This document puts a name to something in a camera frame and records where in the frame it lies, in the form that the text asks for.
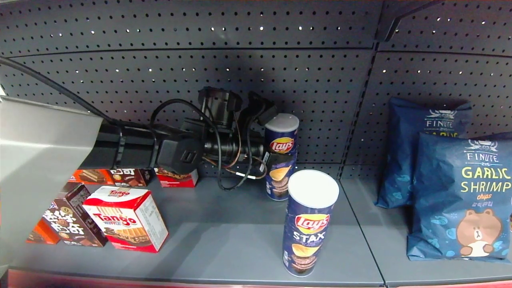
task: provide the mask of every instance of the lay's stax can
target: lay's stax can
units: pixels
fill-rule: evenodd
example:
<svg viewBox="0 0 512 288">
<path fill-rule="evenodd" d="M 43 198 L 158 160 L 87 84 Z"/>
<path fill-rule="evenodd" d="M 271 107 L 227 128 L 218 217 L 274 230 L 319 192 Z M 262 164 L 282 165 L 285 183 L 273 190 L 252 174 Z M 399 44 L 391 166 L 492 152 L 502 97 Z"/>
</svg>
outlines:
<svg viewBox="0 0 512 288">
<path fill-rule="evenodd" d="M 305 277 L 318 260 L 339 186 L 324 172 L 301 170 L 291 175 L 288 189 L 283 262 L 292 275 Z"/>
<path fill-rule="evenodd" d="M 268 167 L 266 190 L 277 201 L 288 199 L 288 179 L 295 170 L 297 159 L 297 130 L 299 119 L 292 114 L 280 113 L 265 125 L 265 146 L 271 153 L 291 155 L 291 160 L 273 163 Z"/>
</svg>

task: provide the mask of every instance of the brown bear character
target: brown bear character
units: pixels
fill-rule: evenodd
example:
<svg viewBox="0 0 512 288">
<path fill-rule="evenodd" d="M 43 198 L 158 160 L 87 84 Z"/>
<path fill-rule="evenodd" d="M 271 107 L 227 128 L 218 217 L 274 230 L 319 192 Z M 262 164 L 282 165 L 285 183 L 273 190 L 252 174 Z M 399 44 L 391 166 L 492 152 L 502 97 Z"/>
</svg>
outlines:
<svg viewBox="0 0 512 288">
<path fill-rule="evenodd" d="M 464 257 L 484 257 L 494 248 L 493 243 L 501 234 L 502 224 L 492 209 L 483 213 L 467 210 L 466 216 L 457 226 L 457 240 L 462 245 L 460 254 Z"/>
</svg>

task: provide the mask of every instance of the perforated metal back panel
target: perforated metal back panel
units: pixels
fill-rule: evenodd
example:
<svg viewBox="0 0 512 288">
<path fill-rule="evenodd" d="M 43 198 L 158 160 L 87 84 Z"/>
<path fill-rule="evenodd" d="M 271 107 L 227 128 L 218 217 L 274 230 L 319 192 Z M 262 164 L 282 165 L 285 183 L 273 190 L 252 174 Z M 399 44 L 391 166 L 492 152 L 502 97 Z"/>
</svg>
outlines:
<svg viewBox="0 0 512 288">
<path fill-rule="evenodd" d="M 242 96 L 254 90 L 301 120 L 298 161 L 341 163 L 370 50 L 116 51 L 19 57 L 114 118 L 149 122 L 170 98 L 197 103 L 214 86 Z M 1 67 L 10 96 L 78 108 L 28 76 Z M 175 105 L 159 121 L 176 127 L 190 109 Z"/>
<path fill-rule="evenodd" d="M 2 6 L 1 54 L 373 46 L 381 2 L 30 1 Z"/>
<path fill-rule="evenodd" d="M 512 55 L 512 3 L 444 2 L 403 18 L 380 50 Z"/>
<path fill-rule="evenodd" d="M 381 164 L 391 96 L 425 107 L 473 103 L 469 137 L 510 130 L 512 59 L 438 53 L 377 53 L 347 164 Z"/>
</svg>

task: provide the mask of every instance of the gray shelf surface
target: gray shelf surface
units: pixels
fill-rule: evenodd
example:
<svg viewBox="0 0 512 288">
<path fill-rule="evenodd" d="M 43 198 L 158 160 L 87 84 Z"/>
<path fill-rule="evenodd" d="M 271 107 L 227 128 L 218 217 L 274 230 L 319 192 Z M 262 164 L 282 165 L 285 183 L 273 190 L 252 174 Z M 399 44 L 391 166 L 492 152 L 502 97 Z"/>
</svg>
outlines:
<svg viewBox="0 0 512 288">
<path fill-rule="evenodd" d="M 387 286 L 476 283 L 512 279 L 512 265 L 465 260 L 409 261 L 404 209 L 376 207 L 374 177 L 341 179 Z"/>
<path fill-rule="evenodd" d="M 224 180 L 224 185 L 237 179 Z M 247 181 L 221 191 L 215 178 L 194 189 L 150 184 L 170 237 L 158 254 L 103 248 L 26 244 L 14 269 L 47 273 L 208 284 L 379 286 L 383 280 L 341 191 L 313 273 L 289 274 L 282 262 L 286 201 Z"/>
</svg>

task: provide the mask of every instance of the black cable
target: black cable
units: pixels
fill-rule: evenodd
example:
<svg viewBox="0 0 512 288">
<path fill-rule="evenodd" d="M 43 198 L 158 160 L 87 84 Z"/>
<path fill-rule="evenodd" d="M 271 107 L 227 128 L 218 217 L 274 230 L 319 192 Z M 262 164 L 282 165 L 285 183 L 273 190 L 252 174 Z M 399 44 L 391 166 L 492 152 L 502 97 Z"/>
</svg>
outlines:
<svg viewBox="0 0 512 288">
<path fill-rule="evenodd" d="M 251 166 L 252 166 L 252 151 L 251 151 L 251 146 L 250 146 L 250 139 L 249 139 L 249 133 L 250 133 L 250 126 L 247 128 L 247 147 L 248 147 L 248 150 L 249 150 L 249 167 L 247 168 L 247 173 L 245 173 L 245 176 L 234 186 L 232 187 L 224 187 L 222 185 L 222 179 L 221 179 L 221 173 L 222 173 L 222 152 L 221 152 L 221 138 L 220 138 L 220 135 L 219 135 L 219 130 L 217 129 L 217 126 L 215 126 L 215 124 L 210 120 L 209 117 L 206 116 L 206 114 L 203 113 L 203 111 L 201 111 L 201 109 L 197 108 L 197 106 L 195 106 L 194 104 L 190 103 L 190 102 L 187 102 L 183 99 L 170 99 L 170 100 L 167 100 L 165 101 L 164 103 L 160 104 L 154 111 L 153 113 L 151 114 L 151 119 L 150 119 L 150 125 L 152 126 L 154 123 L 155 123 L 155 120 L 157 118 L 157 115 L 158 113 L 160 113 L 160 111 L 162 111 L 165 107 L 171 105 L 171 104 L 175 104 L 175 103 L 181 103 L 181 104 L 184 104 L 188 107 L 190 107 L 192 110 L 194 110 L 196 113 L 199 114 L 199 116 L 201 116 L 202 118 L 204 118 L 204 120 L 208 123 L 208 125 L 210 125 L 213 130 L 214 130 L 214 133 L 215 133 L 215 137 L 217 138 L 217 147 L 218 147 L 218 163 L 217 163 L 217 184 L 219 185 L 219 188 L 224 190 L 224 191 L 231 191 L 231 190 L 234 190 L 236 188 L 238 188 L 240 185 L 242 185 L 245 181 L 245 179 L 247 179 L 247 177 L 249 176 L 249 173 L 251 171 Z"/>
<path fill-rule="evenodd" d="M 18 62 L 15 62 L 11 59 L 7 59 L 5 57 L 1 57 L 0 56 L 0 64 L 3 64 L 5 66 L 9 66 L 13 69 L 16 69 L 20 72 L 23 72 L 29 76 L 32 76 L 34 77 L 35 79 L 41 81 L 43 84 L 46 84 L 48 86 L 50 86 L 51 88 L 57 90 L 59 93 L 61 93 L 62 95 L 66 96 L 67 98 L 77 102 L 78 104 L 80 104 L 82 107 L 86 108 L 88 111 L 90 111 L 91 113 L 97 115 L 97 116 L 100 116 L 101 118 L 105 119 L 106 121 L 108 121 L 110 124 L 115 124 L 117 123 L 118 121 L 117 120 L 114 120 L 110 117 L 108 117 L 106 114 L 104 114 L 103 112 L 101 112 L 98 108 L 94 107 L 92 104 L 90 104 L 89 102 L 85 101 L 84 99 L 82 99 L 80 96 L 76 95 L 75 93 L 71 92 L 70 90 L 66 89 L 64 86 L 58 84 L 57 82 L 53 81 L 52 79 L 49 79 L 48 77 L 42 75 L 41 73 L 33 70 L 32 68 L 29 68 L 23 64 L 20 64 Z"/>
</svg>

